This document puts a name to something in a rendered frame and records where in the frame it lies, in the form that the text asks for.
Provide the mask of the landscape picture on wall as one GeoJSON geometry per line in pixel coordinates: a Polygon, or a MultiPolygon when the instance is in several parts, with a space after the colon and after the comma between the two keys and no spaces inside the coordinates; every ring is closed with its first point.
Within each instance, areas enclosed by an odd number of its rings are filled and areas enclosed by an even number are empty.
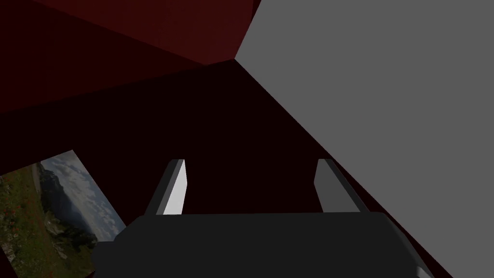
{"type": "Polygon", "coordinates": [[[0,248],[16,278],[96,278],[125,224],[73,150],[0,176],[0,248]]]}

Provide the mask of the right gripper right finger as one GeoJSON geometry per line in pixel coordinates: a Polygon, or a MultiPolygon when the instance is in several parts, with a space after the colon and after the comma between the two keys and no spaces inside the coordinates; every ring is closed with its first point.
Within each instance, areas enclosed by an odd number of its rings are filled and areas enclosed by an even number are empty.
{"type": "Polygon", "coordinates": [[[326,212],[369,212],[332,159],[318,159],[314,186],[326,212]]]}

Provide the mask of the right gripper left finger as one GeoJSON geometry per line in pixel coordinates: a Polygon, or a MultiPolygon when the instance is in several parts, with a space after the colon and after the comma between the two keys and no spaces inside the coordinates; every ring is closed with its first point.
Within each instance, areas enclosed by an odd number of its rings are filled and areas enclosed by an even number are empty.
{"type": "Polygon", "coordinates": [[[185,160],[173,159],[165,168],[144,215],[182,214],[186,190],[185,160]]]}

